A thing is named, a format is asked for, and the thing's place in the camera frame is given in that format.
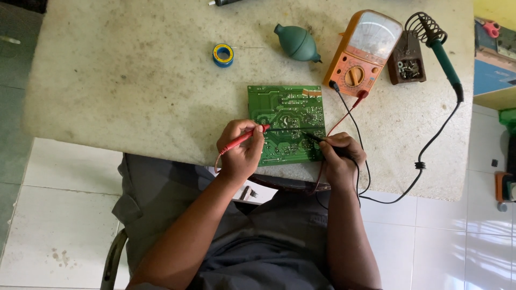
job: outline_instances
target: orange multimeter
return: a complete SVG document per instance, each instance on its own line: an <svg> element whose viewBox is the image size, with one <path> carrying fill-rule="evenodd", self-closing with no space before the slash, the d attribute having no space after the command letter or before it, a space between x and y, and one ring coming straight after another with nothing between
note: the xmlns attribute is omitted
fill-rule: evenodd
<svg viewBox="0 0 516 290"><path fill-rule="evenodd" d="M323 84L330 80L341 92L365 98L401 37L401 23L372 10L353 15L331 61Z"/></svg>

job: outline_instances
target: circuit board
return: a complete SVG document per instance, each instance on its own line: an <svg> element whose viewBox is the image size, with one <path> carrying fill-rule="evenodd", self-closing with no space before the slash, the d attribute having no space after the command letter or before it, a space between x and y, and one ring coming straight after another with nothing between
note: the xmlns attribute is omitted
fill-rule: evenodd
<svg viewBox="0 0 516 290"><path fill-rule="evenodd" d="M301 131L326 136L320 86L248 86L249 117L270 124L259 166L321 161L319 145Z"/></svg>

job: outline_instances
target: green rubber bulb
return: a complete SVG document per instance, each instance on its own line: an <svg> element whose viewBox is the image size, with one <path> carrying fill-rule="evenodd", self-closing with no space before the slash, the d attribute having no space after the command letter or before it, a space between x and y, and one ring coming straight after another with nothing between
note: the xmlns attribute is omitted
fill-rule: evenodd
<svg viewBox="0 0 516 290"><path fill-rule="evenodd" d="M283 51L291 58L300 61L321 62L314 38L299 26L281 26L278 24L274 33L280 38Z"/></svg>

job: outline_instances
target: solder wire spool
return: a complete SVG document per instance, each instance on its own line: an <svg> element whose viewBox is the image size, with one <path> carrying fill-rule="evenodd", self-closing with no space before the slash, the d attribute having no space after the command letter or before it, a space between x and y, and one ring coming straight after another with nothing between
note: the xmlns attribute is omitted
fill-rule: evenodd
<svg viewBox="0 0 516 290"><path fill-rule="evenodd" d="M228 58L221 58L221 54L228 55ZM233 64L233 49L227 44L217 44L213 49L213 62L221 68L227 68Z"/></svg>

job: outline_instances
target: chair leg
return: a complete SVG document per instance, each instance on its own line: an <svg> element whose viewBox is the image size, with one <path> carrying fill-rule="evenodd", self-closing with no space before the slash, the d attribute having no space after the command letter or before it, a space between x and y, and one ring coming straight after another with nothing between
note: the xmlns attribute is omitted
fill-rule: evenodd
<svg viewBox="0 0 516 290"><path fill-rule="evenodd" d="M104 273L102 275L102 283L100 290L113 290L115 288L115 279L117 278L118 264L120 263L120 256L127 241L127 234L125 229L118 232L117 236L111 243L109 253L104 265Z"/></svg>

